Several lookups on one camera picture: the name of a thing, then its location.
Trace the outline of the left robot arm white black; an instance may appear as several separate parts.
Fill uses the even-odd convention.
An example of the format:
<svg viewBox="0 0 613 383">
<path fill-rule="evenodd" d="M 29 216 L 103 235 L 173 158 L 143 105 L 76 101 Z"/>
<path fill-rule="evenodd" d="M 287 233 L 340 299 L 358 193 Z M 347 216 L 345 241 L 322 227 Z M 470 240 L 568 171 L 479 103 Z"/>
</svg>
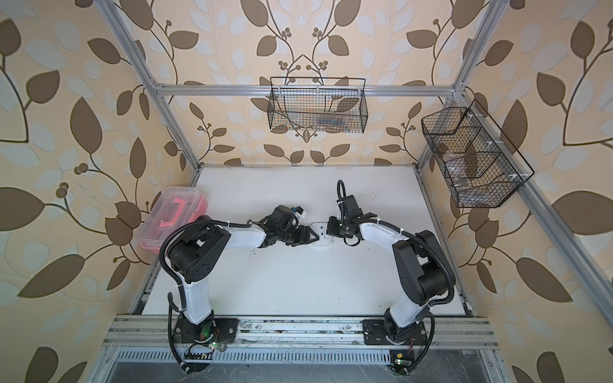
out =
<svg viewBox="0 0 613 383">
<path fill-rule="evenodd" d="M 180 333 L 198 343 L 218 334 L 208 296 L 208 277 L 226 249 L 260 249 L 283 243 L 289 247 L 314 244 L 320 236 L 301 225 L 301 207 L 279 205 L 259 221 L 232 223 L 201 215 L 175 229 L 161 245 L 159 261 L 177 284 L 180 304 L 169 296 L 169 306 L 179 317 Z"/>
</svg>

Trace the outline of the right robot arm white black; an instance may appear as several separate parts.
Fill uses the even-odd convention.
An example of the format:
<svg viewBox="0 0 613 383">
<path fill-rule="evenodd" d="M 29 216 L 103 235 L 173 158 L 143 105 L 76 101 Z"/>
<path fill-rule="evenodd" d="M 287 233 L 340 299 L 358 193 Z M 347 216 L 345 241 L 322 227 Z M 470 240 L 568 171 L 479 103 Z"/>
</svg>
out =
<svg viewBox="0 0 613 383">
<path fill-rule="evenodd" d="M 337 204 L 339 217 L 327 224 L 330 236 L 376 244 L 394 257 L 402 294 L 386 310 L 384 328 L 392 343 L 402 343 L 432 307 L 453 301 L 457 280 L 450 262 L 432 231 L 411 234 L 363 212 L 354 196 L 341 195 Z"/>
</svg>

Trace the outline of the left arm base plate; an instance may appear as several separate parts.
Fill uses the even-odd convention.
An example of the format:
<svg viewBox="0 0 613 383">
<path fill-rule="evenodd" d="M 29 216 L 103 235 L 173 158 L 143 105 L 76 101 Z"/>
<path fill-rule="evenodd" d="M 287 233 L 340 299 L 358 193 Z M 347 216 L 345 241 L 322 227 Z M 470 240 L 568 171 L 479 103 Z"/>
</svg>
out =
<svg viewBox="0 0 613 383">
<path fill-rule="evenodd" d="M 239 319 L 236 318 L 215 318 L 200 325 L 180 318 L 172 335 L 175 342 L 184 344 L 232 343 L 236 338 L 238 325 Z"/>
</svg>

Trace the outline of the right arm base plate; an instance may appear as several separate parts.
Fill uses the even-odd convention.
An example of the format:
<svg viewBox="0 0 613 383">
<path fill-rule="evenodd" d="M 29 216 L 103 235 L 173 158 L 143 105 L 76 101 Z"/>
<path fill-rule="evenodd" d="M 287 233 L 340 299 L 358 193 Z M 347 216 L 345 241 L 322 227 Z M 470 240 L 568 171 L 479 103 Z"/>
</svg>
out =
<svg viewBox="0 0 613 383">
<path fill-rule="evenodd" d="M 362 321 L 362 329 L 367 346 L 425 346 L 429 338 L 423 322 L 401 329 L 400 335 L 395 338 L 386 332 L 383 319 L 365 319 Z"/>
</svg>

